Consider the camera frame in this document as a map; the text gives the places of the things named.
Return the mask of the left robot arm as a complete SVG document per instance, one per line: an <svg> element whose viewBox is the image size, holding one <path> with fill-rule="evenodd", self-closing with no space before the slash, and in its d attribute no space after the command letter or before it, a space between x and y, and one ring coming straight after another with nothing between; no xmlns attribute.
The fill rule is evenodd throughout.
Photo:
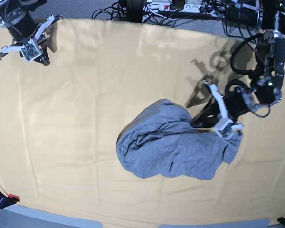
<svg viewBox="0 0 285 228"><path fill-rule="evenodd" d="M285 0L261 1L261 29L244 39L234 50L230 66L234 73L247 75L250 85L238 79L230 80L222 95L215 83L202 83L211 94L206 106L195 116L194 128L212 128L222 138L230 139L243 129L240 116L248 112L256 114L261 108L270 109L282 99L285 64ZM235 67L236 56L250 41L256 39L253 48L257 65L255 69L241 70Z"/></svg>

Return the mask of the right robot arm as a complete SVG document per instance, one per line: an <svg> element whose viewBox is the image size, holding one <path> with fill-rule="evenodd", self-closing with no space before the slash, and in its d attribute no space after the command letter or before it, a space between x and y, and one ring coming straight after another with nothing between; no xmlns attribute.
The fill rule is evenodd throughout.
<svg viewBox="0 0 285 228"><path fill-rule="evenodd" d="M12 35L10 46L1 48L0 60L11 52L18 52L25 61L50 64L45 30L59 21L60 15L50 15L45 22L37 23L31 16L45 0L31 3L29 0L0 0L0 26Z"/></svg>

